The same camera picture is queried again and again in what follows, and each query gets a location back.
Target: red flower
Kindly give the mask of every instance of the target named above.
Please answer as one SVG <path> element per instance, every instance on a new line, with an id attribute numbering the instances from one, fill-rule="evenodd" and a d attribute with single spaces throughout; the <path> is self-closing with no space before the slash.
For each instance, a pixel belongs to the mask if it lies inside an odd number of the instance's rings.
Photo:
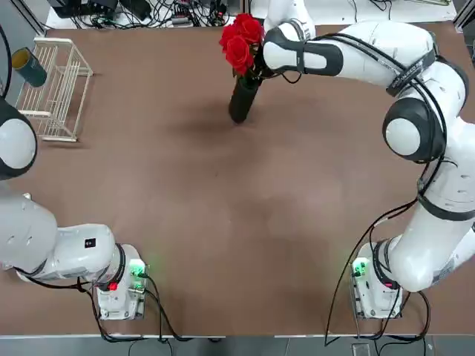
<path id="1" fill-rule="evenodd" d="M 230 25 L 223 28 L 223 35 L 221 36 L 220 45 L 223 46 L 223 53 L 226 52 L 228 48 L 228 42 L 234 36 L 239 34 L 238 28 L 236 26 Z"/>
<path id="2" fill-rule="evenodd" d="M 250 45 L 254 43 L 261 43 L 264 29 L 258 20 L 250 18 L 240 25 L 240 34 L 243 35 L 244 39 Z"/>
<path id="3" fill-rule="evenodd" d="M 243 23 L 248 20 L 253 20 L 251 15 L 249 15 L 248 13 L 239 13 L 236 16 L 235 21 L 232 23 L 232 26 L 235 26 L 240 30 L 242 28 Z"/>
<path id="4" fill-rule="evenodd" d="M 242 36 L 235 36 L 227 43 L 226 60 L 240 74 L 244 75 L 254 63 L 249 45 Z"/>

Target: brown table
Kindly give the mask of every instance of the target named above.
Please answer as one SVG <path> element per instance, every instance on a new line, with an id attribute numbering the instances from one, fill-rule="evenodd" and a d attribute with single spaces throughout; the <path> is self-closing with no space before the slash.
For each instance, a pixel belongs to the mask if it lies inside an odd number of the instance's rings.
<path id="1" fill-rule="evenodd" d="M 462 35 L 451 23 L 427 28 L 475 82 Z M 392 102 L 384 89 L 317 76 L 293 86 L 269 80 L 237 127 L 226 111 L 234 80 L 218 29 L 50 35 L 72 38 L 96 73 L 82 142 L 42 144 L 12 186 L 60 225 L 104 223 L 136 246 L 179 333 L 322 334 L 356 240 L 415 194 L 421 167 L 392 154 L 381 136 Z M 469 99 L 466 120 L 474 109 Z M 408 218 L 384 224 L 377 238 L 401 233 Z M 475 332 L 474 268 L 466 263 L 427 291 L 430 333 Z M 0 283 L 0 334 L 98 333 L 86 296 L 8 273 Z M 332 332 L 356 332 L 350 310 L 344 283 Z M 418 332 L 424 318 L 414 296 L 388 331 Z M 144 321 L 105 325 L 158 333 L 153 306 Z"/>

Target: white wire basket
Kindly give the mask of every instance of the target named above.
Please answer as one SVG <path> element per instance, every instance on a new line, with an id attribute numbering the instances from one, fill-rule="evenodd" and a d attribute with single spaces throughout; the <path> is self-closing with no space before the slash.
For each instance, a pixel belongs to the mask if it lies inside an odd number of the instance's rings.
<path id="1" fill-rule="evenodd" d="M 43 140 L 76 142 L 93 71 L 70 39 L 36 37 L 33 53 L 47 79 L 39 88 L 25 82 L 16 107 Z"/>

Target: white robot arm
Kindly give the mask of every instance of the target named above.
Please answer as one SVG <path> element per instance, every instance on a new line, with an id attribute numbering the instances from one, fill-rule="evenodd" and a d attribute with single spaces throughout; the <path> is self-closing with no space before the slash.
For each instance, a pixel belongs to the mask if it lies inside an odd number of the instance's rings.
<path id="1" fill-rule="evenodd" d="M 31 124 L 0 98 L 0 266 L 25 281 L 81 277 L 95 286 L 102 319 L 134 319 L 145 288 L 137 250 L 116 244 L 106 225 L 58 228 L 52 213 L 1 182 L 26 173 L 36 152 Z"/>
<path id="2" fill-rule="evenodd" d="M 303 0 L 270 0 L 264 27 L 263 57 L 276 73 L 293 70 L 357 79 L 388 91 L 399 85 L 396 102 L 383 121 L 384 141 L 405 159 L 432 160 L 428 173 L 436 167 L 435 158 L 444 155 L 433 181 L 419 195 L 404 233 L 376 247 L 364 245 L 353 263 L 360 314 L 386 318 L 394 304 L 397 314 L 399 286 L 408 291 L 426 289 L 475 253 L 475 125 L 459 117 L 468 96 L 467 76 L 437 56 L 429 32 L 410 24 L 354 24 L 340 32 L 352 36 L 353 40 L 345 38 L 350 44 L 324 36 L 312 40 L 315 28 Z M 403 73 L 386 59 L 374 58 L 374 51 L 360 50 L 364 46 L 354 39 L 412 69 Z M 413 77 L 425 84 L 434 100 L 409 86 Z"/>

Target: green cup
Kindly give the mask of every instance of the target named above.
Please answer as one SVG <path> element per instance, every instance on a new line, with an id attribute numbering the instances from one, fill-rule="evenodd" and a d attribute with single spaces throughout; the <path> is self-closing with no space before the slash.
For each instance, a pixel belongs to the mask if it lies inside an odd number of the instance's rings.
<path id="1" fill-rule="evenodd" d="M 20 48 L 12 55 L 12 67 L 32 87 L 41 87 L 46 82 L 46 70 L 26 47 Z"/>

